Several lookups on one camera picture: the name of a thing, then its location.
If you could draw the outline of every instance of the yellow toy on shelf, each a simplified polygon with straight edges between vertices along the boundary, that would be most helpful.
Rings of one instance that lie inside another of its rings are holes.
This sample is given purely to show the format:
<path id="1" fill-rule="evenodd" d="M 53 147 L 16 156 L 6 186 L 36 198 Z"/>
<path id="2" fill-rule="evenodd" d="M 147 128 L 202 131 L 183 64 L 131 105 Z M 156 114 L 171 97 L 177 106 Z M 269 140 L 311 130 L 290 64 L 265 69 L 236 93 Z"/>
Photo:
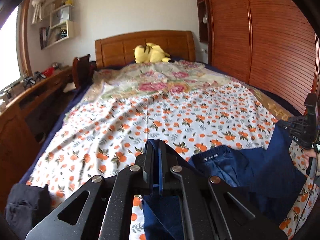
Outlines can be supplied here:
<path id="1" fill-rule="evenodd" d="M 136 59 L 136 63 L 169 62 L 169 60 L 171 60 L 168 53 L 165 53 L 159 45 L 153 43 L 147 43 L 145 46 L 137 46 L 134 49 L 134 57 Z"/>

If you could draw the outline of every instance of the navy blue bed sheet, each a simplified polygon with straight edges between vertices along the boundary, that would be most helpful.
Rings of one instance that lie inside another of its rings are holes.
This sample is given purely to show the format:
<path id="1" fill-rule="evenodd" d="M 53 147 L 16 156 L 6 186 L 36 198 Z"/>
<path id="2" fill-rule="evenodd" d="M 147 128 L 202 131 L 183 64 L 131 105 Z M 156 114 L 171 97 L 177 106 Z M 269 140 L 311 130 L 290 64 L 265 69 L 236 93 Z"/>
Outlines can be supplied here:
<path id="1" fill-rule="evenodd" d="M 178 57 L 172 57 L 173 60 L 180 60 L 182 58 L 178 58 Z M 227 75 L 227 73 L 223 72 L 222 70 L 214 67 L 214 66 L 210 66 L 206 63 L 205 64 L 205 68 L 211 70 L 211 71 L 215 71 L 217 73 L 220 74 L 225 74 Z M 122 67 L 119 66 L 113 66 L 111 67 L 112 69 L 121 69 Z M 19 183 L 26 183 L 33 171 L 33 168 L 36 166 L 36 163 L 38 162 L 40 156 L 42 155 L 42 153 L 44 153 L 44 151 L 46 150 L 46 148 L 48 147 L 48 145 L 50 144 L 51 140 L 53 139 L 54 135 L 56 134 L 57 131 L 59 131 L 62 127 L 63 124 L 63 119 L 65 117 L 65 114 L 67 112 L 69 112 L 77 103 L 80 102 L 80 100 L 83 98 L 83 96 L 85 95 L 85 93 L 87 92 L 87 90 L 89 89 L 89 87 L 91 86 L 92 82 L 91 80 L 87 82 L 87 84 L 83 85 L 79 90 L 75 90 L 74 93 L 74 98 L 69 102 L 67 108 L 63 111 L 63 113 L 59 116 L 57 122 L 55 123 L 54 127 L 52 128 L 52 131 L 49 133 L 48 137 L 46 138 L 44 144 L 42 145 L 36 159 L 34 160 L 33 164 L 30 166 L 30 168 L 28 169 L 28 171 L 23 175 L 23 177 L 21 178 L 21 180 L 19 181 Z M 265 93 L 268 97 L 270 97 L 271 99 L 273 99 L 274 101 L 276 101 L 278 104 L 280 104 L 284 109 L 288 110 L 290 113 L 292 113 L 295 116 L 301 116 L 301 114 L 299 113 L 298 110 L 296 110 L 289 102 L 287 102 L 286 100 L 284 100 L 283 98 L 269 92 L 266 90 L 262 90 L 259 89 L 261 92 Z"/>

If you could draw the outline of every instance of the black cloth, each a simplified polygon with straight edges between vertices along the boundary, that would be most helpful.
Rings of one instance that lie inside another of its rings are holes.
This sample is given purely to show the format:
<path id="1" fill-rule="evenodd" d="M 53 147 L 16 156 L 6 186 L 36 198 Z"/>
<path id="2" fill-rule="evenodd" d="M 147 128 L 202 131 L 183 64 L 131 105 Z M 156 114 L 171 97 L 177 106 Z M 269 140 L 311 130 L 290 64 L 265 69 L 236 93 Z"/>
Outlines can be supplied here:
<path id="1" fill-rule="evenodd" d="M 14 184 L 4 210 L 5 220 L 22 240 L 49 213 L 51 199 L 48 185 L 44 188 Z"/>

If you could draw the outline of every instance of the metal screw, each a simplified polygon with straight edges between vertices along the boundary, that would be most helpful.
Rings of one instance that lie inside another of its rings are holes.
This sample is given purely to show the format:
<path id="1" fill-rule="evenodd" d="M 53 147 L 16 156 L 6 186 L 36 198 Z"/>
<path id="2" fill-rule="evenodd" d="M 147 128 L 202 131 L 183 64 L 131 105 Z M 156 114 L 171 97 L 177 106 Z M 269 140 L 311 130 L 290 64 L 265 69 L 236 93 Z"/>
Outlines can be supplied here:
<path id="1" fill-rule="evenodd" d="M 95 176 L 92 177 L 91 180 L 94 183 L 98 183 L 98 182 L 102 181 L 102 177 L 100 175 L 95 175 Z"/>
<path id="2" fill-rule="evenodd" d="M 139 165 L 132 165 L 130 167 L 130 171 L 138 171 L 138 170 L 140 170 L 140 166 Z"/>
<path id="3" fill-rule="evenodd" d="M 211 176 L 210 177 L 210 181 L 213 183 L 213 184 L 219 184 L 221 179 L 218 177 L 218 176 Z"/>
<path id="4" fill-rule="evenodd" d="M 180 172 L 180 171 L 182 171 L 182 167 L 179 166 L 179 165 L 175 165 L 175 166 L 172 167 L 172 171 L 174 171 L 174 172 Z"/>

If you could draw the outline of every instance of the slatted door panel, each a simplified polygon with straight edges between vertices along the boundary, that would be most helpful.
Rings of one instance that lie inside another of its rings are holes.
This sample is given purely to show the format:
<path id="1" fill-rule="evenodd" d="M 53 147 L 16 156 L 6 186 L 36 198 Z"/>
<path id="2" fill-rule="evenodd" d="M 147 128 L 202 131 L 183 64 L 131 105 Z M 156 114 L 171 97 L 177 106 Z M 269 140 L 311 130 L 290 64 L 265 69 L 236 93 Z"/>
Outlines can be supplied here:
<path id="1" fill-rule="evenodd" d="M 251 51 L 248 0 L 207 0 L 213 26 L 211 63 L 249 81 Z"/>
<path id="2" fill-rule="evenodd" d="M 292 0 L 249 0 L 252 65 L 249 84 L 275 93 L 304 113 L 315 75 L 315 34 Z"/>

